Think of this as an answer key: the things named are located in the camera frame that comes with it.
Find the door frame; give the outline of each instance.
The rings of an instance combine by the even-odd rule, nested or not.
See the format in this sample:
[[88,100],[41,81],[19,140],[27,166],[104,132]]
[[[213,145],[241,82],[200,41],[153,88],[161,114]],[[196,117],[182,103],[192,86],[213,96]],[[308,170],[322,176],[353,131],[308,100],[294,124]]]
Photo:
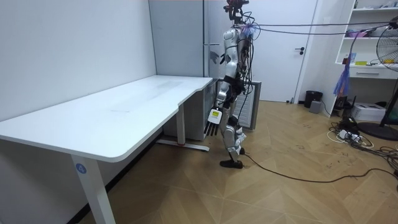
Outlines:
[[[319,21],[322,18],[321,17],[321,13],[319,12],[319,10],[322,8],[323,1],[324,0],[317,0],[317,3],[315,3],[315,10],[313,12],[311,24],[314,24],[314,22]],[[315,28],[316,27],[311,26],[310,34],[312,32],[314,32]],[[310,57],[310,53],[309,52],[312,50],[314,37],[315,37],[314,35],[309,35],[308,36],[308,41],[307,41],[307,46],[305,46],[306,50],[305,50],[305,54],[304,54],[303,64],[301,64],[300,73],[298,75],[298,80],[297,80],[296,91],[294,93],[294,103],[295,104],[299,103],[300,92],[301,92],[301,89],[302,89],[302,86],[303,86],[304,76],[305,76],[305,74],[307,72],[308,63],[310,62],[309,61],[309,57]]]

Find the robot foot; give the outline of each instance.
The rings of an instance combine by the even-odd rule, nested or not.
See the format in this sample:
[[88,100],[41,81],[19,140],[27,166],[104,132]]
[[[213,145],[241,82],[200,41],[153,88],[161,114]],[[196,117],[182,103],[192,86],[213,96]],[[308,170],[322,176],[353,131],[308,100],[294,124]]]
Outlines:
[[242,169],[243,168],[243,163],[242,161],[233,161],[232,159],[227,160],[227,161],[221,161],[220,166],[225,167],[225,168],[236,168],[236,169]]

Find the humanoid robot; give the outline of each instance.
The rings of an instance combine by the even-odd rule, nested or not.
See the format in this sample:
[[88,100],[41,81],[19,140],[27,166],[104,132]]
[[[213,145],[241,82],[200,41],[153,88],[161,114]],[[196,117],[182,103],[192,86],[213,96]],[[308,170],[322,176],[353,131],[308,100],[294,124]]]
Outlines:
[[242,169],[243,163],[238,160],[238,156],[245,153],[241,147],[241,143],[246,135],[242,132],[238,118],[233,116],[233,111],[238,95],[246,91],[243,80],[251,69],[248,66],[248,60],[252,35],[245,32],[244,15],[241,10],[243,4],[248,4],[249,1],[227,0],[227,3],[228,5],[224,7],[224,10],[228,12],[229,19],[233,21],[233,26],[223,35],[224,55],[221,63],[226,62],[226,73],[220,85],[214,107],[210,111],[205,133],[207,135],[217,135],[218,128],[220,127],[224,146],[231,158],[227,161],[221,161],[220,165],[228,168]]

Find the electric fan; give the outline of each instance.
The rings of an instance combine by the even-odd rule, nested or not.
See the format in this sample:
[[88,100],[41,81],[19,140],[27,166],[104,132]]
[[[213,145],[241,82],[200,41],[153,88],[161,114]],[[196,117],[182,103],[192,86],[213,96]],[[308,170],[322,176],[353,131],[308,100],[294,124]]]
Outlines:
[[[391,20],[388,28],[381,34],[376,46],[377,57],[380,63],[386,68],[398,72],[398,17]],[[388,104],[386,113],[380,124],[363,122],[358,123],[360,131],[380,139],[398,141],[398,131],[390,126],[386,126],[389,122],[389,115],[398,99],[398,90],[394,93]]]

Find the baseboard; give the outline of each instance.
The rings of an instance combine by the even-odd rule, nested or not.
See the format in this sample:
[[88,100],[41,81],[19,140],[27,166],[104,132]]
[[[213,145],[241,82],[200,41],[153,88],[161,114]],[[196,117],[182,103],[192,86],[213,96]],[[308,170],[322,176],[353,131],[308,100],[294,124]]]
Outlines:
[[[109,181],[105,186],[105,190],[108,193],[130,170],[136,163],[149,151],[149,149],[154,146],[157,140],[162,137],[163,132],[161,132],[156,138],[151,141],[125,168],[123,168],[116,176]],[[77,224],[79,223],[89,212],[91,211],[88,203],[80,209],[80,211],[73,217],[67,224]]]

